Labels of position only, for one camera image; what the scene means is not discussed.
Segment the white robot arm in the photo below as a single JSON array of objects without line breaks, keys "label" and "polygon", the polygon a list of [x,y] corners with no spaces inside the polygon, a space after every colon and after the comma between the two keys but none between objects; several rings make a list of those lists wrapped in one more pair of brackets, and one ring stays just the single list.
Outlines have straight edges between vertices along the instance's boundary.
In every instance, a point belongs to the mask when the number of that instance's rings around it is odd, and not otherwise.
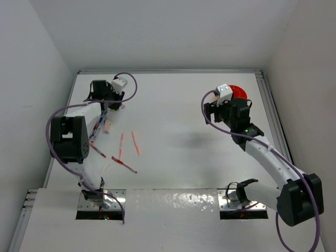
[{"label": "white robot arm", "polygon": [[[300,176],[283,160],[270,145],[264,133],[250,122],[249,111],[251,101],[240,97],[234,92],[238,87],[227,84],[220,85],[215,90],[217,100],[204,104],[206,123],[214,114],[215,122],[224,122],[230,129],[233,141],[243,151],[247,152],[268,172],[277,183],[277,188],[265,186],[251,178],[237,184],[237,189],[229,198],[238,199],[242,206],[250,201],[258,201],[276,210],[283,221],[289,226],[295,226],[314,217],[312,202]],[[315,174],[307,175],[296,169],[308,183],[316,201],[319,214],[324,211],[322,183]]]},{"label": "white robot arm", "polygon": [[[87,100],[121,101],[124,96],[122,89],[127,80],[117,77],[108,83],[106,80],[95,80],[90,85],[90,93]],[[94,204],[108,206],[110,200],[102,194],[87,191],[104,190],[104,180],[86,157],[89,155],[89,134],[98,122],[101,122],[107,113],[107,109],[118,110],[121,103],[96,102],[82,107],[62,117],[54,117],[50,127],[50,141],[63,163],[79,174],[79,185],[85,198]]]}]

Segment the white enclosure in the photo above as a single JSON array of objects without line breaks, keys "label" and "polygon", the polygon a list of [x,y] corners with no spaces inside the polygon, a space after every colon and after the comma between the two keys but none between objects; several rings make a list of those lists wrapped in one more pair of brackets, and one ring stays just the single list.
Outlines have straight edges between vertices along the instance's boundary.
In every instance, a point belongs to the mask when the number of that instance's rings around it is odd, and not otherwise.
[{"label": "white enclosure", "polygon": [[69,66],[260,68],[297,0],[30,0]]},{"label": "white enclosure", "polygon": [[[70,104],[87,97],[93,80],[112,80],[113,76],[78,75]],[[238,85],[253,101],[252,121],[273,142],[256,75],[199,72],[134,76],[139,82],[138,93],[124,104],[124,109],[108,114],[112,120],[111,133],[100,133],[95,141],[108,158],[93,149],[88,156],[97,170],[102,169],[107,188],[127,189],[125,225],[118,220],[76,220],[78,180],[54,162],[47,188],[37,193],[20,252],[111,248],[141,252],[285,251],[271,209],[269,219],[219,219],[216,188],[250,178],[272,187],[277,185],[229,135],[206,125],[201,114],[200,101],[207,91],[223,82]],[[134,90],[128,79],[126,96]],[[140,157],[131,130],[136,132]],[[138,174],[110,159],[112,154],[118,154],[122,132],[125,133],[122,159]],[[294,228],[281,225],[281,229],[291,247],[305,251],[311,246],[314,226],[311,219]],[[324,252],[322,243],[317,252]]]}]

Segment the purple cable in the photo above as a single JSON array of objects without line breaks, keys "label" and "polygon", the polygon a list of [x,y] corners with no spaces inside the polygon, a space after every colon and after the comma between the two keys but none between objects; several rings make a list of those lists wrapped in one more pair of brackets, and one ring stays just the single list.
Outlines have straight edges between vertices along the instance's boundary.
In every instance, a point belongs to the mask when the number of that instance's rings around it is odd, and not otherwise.
[{"label": "purple cable", "polygon": [[[268,148],[268,144],[267,143],[264,143],[263,141],[257,139],[257,138],[253,138],[252,136],[248,136],[248,135],[243,135],[243,134],[238,134],[238,133],[233,133],[233,132],[229,132],[227,130],[223,130],[219,127],[217,127],[215,124],[213,124],[207,117],[206,117],[206,114],[205,114],[205,111],[204,111],[204,101],[205,101],[205,98],[210,95],[211,93],[215,93],[216,90],[211,90],[209,91],[208,93],[206,93],[204,95],[204,97],[202,98],[202,101],[201,101],[201,111],[202,111],[202,115],[205,119],[205,121],[210,124],[212,127],[214,127],[215,129],[221,131],[221,132],[224,132],[226,134],[230,134],[230,135],[234,135],[236,137],[241,137],[241,138],[246,138],[246,139],[249,139],[249,140],[254,140],[256,142],[258,142],[259,144],[261,144],[262,146]],[[311,246],[310,250],[308,252],[314,252],[317,248],[317,245],[319,243],[319,239],[320,239],[320,230],[321,230],[321,223],[320,223],[320,215],[319,215],[319,211],[318,211],[318,208],[317,208],[317,204],[316,204],[316,201],[314,199],[314,196],[313,196],[313,193],[307,183],[307,181],[305,180],[305,178],[302,176],[302,174],[296,169],[296,167],[294,165],[292,165],[284,156],[282,156],[279,152],[277,152],[275,149],[271,149],[270,150],[275,156],[277,156],[277,158],[281,159],[282,161],[284,161],[287,165],[289,165],[293,171],[300,177],[300,179],[302,180],[304,186],[306,187],[306,190],[309,194],[309,197],[310,197],[310,200],[311,200],[311,203],[313,205],[313,209],[314,209],[314,213],[315,213],[315,222],[316,222],[316,232],[315,232],[315,239],[314,239],[314,243],[313,245]],[[295,252],[294,250],[290,249],[284,242],[282,236],[281,236],[281,233],[280,233],[280,228],[279,228],[279,214],[278,212],[276,213],[276,228],[277,228],[277,233],[278,233],[278,236],[279,236],[279,239],[282,243],[282,245],[290,252]]]},{"label": "purple cable", "polygon": [[[50,152],[52,154],[52,156],[57,160],[57,162],[65,169],[67,170],[68,172],[70,172],[71,174],[75,175],[75,176],[79,176],[80,179],[82,179],[82,175],[81,173],[79,172],[75,172],[73,170],[71,170],[65,163],[62,162],[62,160],[59,158],[59,156],[57,155],[57,153],[55,152],[54,148],[53,148],[53,144],[51,143],[50,141],[50,136],[49,136],[49,129],[50,129],[50,124],[51,124],[51,121],[52,119],[60,112],[62,111],[65,111],[67,109],[71,109],[71,108],[77,108],[77,107],[84,107],[84,106],[87,106],[89,104],[92,104],[92,103],[97,103],[97,102],[104,102],[104,103],[109,103],[109,104],[113,104],[113,103],[122,103],[122,102],[125,102],[125,101],[129,101],[131,100],[136,92],[138,91],[138,83],[137,83],[137,80],[135,79],[135,77],[133,75],[131,75],[130,73],[128,72],[120,72],[118,73],[117,75],[115,75],[115,77],[118,77],[119,75],[128,75],[130,76],[133,81],[134,81],[134,84],[135,84],[135,91],[134,93],[128,97],[127,99],[125,100],[122,100],[122,101],[105,101],[105,100],[95,100],[95,101],[89,101],[88,103],[83,103],[83,104],[76,104],[76,105],[69,105],[69,106],[66,106],[66,107],[63,107],[63,108],[60,108],[58,110],[56,110],[54,113],[52,113],[52,115],[49,117],[48,121],[47,121],[47,125],[46,125],[46,140],[47,140],[47,144],[48,144],[48,147],[50,149]],[[108,195],[109,197],[112,197],[120,206],[121,208],[121,212],[122,212],[122,223],[125,224],[125,211],[124,211],[124,208],[122,207],[122,205],[120,204],[120,202],[113,196],[113,195],[110,195],[110,194],[106,194],[106,193],[101,193],[101,192],[97,192],[95,190],[93,190],[92,188],[90,188],[87,184],[83,183],[83,186],[85,186],[88,190],[92,191],[92,192],[95,192],[95,193],[98,193],[98,194],[104,194],[104,195]]]}]

